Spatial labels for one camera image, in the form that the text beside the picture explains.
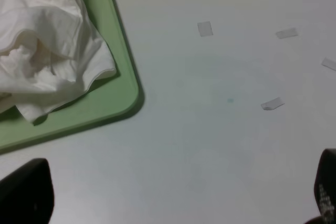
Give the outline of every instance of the green tray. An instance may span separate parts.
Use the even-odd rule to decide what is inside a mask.
[[[129,112],[136,104],[139,86],[113,0],[84,2],[90,19],[112,51],[117,65],[117,76],[94,82],[91,92],[51,113],[37,125],[26,122],[16,108],[1,114],[0,152],[97,126],[98,122]]]

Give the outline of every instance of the tape piece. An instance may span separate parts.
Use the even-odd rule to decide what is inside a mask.
[[[336,71],[336,62],[333,60],[325,58],[322,62],[322,65]]]
[[[274,100],[263,103],[261,107],[263,108],[263,110],[275,110],[277,107],[280,107],[281,105],[284,105],[284,102],[281,100],[280,97],[278,97],[275,98]]]
[[[201,37],[213,35],[210,21],[198,23],[197,25]]]
[[[278,31],[275,33],[279,39],[285,39],[290,37],[298,36],[298,31],[296,31],[296,28],[289,28],[283,31]]]

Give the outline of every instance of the table surface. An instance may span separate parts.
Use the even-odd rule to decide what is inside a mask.
[[[51,224],[302,224],[336,147],[334,0],[117,0],[145,93],[134,117],[0,156],[50,162]],[[213,36],[197,23],[210,21]],[[278,39],[295,27],[298,37]],[[264,111],[281,97],[285,105]]]

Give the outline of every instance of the white fabric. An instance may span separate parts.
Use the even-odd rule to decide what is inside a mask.
[[[82,0],[0,0],[0,113],[33,122],[115,72]]]

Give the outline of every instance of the white table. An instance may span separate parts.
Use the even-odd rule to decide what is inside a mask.
[[[51,224],[302,224],[336,147],[334,0],[117,0],[145,92],[134,117],[0,157],[50,162]],[[214,36],[201,38],[197,23]],[[275,32],[296,27],[299,36]],[[285,105],[261,104],[282,97]]]

